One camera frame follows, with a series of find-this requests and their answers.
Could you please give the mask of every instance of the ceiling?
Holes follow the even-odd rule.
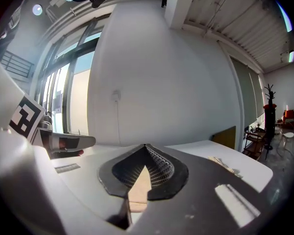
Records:
[[[193,0],[185,23],[234,41],[264,72],[287,65],[294,48],[282,13],[271,0]]]

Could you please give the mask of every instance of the white table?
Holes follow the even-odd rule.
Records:
[[[265,188],[273,176],[272,170],[258,161],[209,140],[168,147],[203,158],[217,157],[229,168],[240,171],[239,174],[243,176],[242,180],[258,192]]]

